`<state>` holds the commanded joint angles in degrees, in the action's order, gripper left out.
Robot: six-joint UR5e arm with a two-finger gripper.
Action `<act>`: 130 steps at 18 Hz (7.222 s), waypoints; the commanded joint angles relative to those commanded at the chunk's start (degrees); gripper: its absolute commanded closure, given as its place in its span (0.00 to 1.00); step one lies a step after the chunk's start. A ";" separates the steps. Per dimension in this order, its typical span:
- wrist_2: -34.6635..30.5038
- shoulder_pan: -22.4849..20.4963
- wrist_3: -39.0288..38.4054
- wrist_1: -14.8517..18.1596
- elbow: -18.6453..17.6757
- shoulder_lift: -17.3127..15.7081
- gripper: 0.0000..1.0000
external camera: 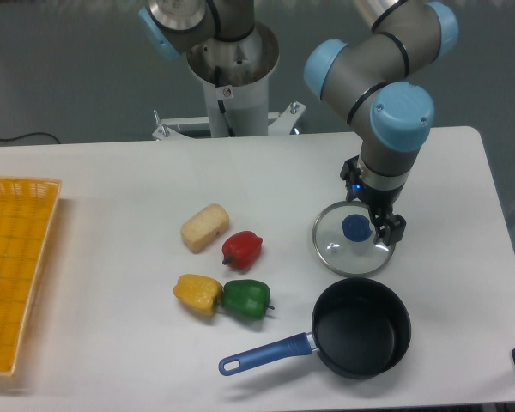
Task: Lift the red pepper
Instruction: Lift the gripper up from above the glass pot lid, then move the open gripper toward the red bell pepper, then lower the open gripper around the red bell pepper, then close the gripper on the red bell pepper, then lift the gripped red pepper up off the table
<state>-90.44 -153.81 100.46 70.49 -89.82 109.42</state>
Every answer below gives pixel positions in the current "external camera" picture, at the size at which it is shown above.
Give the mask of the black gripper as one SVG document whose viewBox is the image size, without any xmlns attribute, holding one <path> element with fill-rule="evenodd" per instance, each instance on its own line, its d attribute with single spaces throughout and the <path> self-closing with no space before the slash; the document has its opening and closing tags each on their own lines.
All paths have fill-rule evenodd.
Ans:
<svg viewBox="0 0 515 412">
<path fill-rule="evenodd" d="M 401 215 L 389 215 L 386 222 L 386 217 L 392 213 L 393 204 L 402 190 L 403 185 L 395 189 L 380 190 L 368 185 L 360 177 L 354 178 L 352 193 L 367 208 L 375 232 L 374 244 L 395 245 L 403 238 L 406 220 Z"/>
</svg>

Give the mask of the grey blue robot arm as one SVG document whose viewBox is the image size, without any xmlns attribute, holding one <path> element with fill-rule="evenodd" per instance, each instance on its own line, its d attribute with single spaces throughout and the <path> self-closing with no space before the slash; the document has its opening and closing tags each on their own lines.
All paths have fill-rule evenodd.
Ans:
<svg viewBox="0 0 515 412">
<path fill-rule="evenodd" d="M 457 18 L 439 2 L 358 1 L 371 36 L 351 46 L 320 44 L 306 60 L 312 93 L 360 137 L 360 153 L 340 176 L 348 200 L 362 201 L 375 239 L 394 245 L 405 220 L 397 200 L 434 118 L 430 95 L 409 75 L 450 52 Z M 165 59 L 185 57 L 202 83 L 213 136 L 261 136 L 269 128 L 268 80 L 279 60 L 275 35 L 251 1 L 148 1 L 139 12 Z"/>
</svg>

